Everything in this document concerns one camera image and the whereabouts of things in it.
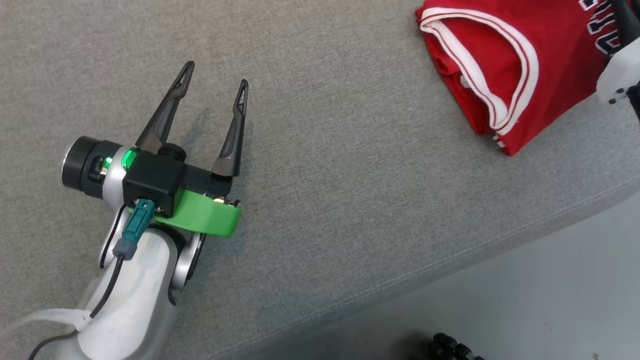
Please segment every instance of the green indicator light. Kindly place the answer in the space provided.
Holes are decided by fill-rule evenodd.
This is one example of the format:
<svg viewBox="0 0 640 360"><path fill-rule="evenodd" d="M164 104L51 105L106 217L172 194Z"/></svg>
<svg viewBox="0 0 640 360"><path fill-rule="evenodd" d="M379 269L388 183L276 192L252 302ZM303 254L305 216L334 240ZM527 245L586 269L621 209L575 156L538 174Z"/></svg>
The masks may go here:
<svg viewBox="0 0 640 360"><path fill-rule="evenodd" d="M125 170L128 170L129 167L131 167L131 164L133 164L133 161L136 159L136 156L138 154L133 151L133 149L129 149L129 151L127 151L126 154L124 154L124 157L122 158L122 167L124 167Z"/></svg>

